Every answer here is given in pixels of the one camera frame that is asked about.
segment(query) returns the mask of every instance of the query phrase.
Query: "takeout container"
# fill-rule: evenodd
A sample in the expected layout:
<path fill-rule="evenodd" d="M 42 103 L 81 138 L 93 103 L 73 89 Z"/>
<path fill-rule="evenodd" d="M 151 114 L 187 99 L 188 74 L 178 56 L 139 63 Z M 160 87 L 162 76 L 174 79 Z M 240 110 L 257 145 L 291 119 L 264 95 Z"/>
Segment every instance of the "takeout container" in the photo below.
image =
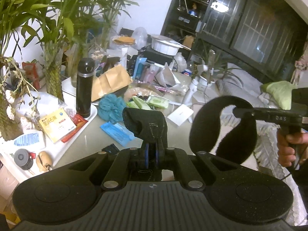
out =
<path fill-rule="evenodd" d="M 171 38 L 152 35 L 152 49 L 157 52 L 175 56 L 180 48 L 183 48 L 183 46 Z"/>

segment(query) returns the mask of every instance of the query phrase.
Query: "metal screw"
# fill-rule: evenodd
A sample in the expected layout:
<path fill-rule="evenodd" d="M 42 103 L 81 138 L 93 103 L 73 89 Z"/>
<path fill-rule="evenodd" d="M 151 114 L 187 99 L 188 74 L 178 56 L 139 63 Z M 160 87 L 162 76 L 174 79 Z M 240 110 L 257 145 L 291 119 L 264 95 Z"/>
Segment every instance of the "metal screw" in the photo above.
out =
<path fill-rule="evenodd" d="M 198 180 L 192 180 L 188 183 L 188 186 L 191 188 L 201 188 L 203 186 L 203 183 Z"/>
<path fill-rule="evenodd" d="M 109 181 L 105 181 L 104 182 L 104 187 L 105 188 L 115 188 L 115 187 L 117 187 L 119 184 L 116 182 L 116 181 L 114 181 L 114 180 L 109 180 Z"/>

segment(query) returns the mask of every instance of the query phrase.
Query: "red packet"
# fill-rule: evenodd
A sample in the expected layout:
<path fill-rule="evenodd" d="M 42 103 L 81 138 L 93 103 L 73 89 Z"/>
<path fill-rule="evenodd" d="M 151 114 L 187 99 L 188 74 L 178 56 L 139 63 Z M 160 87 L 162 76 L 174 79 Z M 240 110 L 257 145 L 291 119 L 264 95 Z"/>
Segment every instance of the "red packet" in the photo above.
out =
<path fill-rule="evenodd" d="M 77 128 L 75 128 L 72 132 L 61 139 L 61 142 L 63 143 L 68 142 L 78 132 L 78 130 L 80 130 L 88 122 L 79 114 L 75 114 L 75 116 L 72 118 L 72 121 L 77 126 Z"/>

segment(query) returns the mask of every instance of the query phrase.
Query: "ribbed gray plate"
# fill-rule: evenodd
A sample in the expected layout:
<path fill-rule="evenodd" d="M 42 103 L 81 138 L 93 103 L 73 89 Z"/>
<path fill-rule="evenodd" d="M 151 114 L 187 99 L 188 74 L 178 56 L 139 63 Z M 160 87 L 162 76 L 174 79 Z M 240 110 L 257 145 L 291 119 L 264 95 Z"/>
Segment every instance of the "ribbed gray plate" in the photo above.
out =
<path fill-rule="evenodd" d="M 78 220 L 55 226 L 23 221 L 14 229 L 14 231 L 199 230 L 283 231 L 293 229 L 282 220 L 260 226 L 231 221 L 217 213 L 202 193 L 188 191 L 177 181 L 155 184 L 128 182 L 122 190 L 104 193 L 98 204 Z"/>

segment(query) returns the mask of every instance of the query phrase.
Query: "blue loofah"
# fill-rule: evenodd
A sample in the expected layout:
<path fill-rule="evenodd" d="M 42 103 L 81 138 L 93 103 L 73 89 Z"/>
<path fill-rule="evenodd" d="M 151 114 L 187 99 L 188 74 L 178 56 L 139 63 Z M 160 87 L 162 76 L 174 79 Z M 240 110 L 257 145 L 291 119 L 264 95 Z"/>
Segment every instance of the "blue loofah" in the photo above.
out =
<path fill-rule="evenodd" d="M 98 115 L 106 122 L 115 124 L 123 121 L 122 112 L 126 107 L 126 103 L 123 98 L 117 97 L 114 94 L 108 94 L 101 98 Z"/>

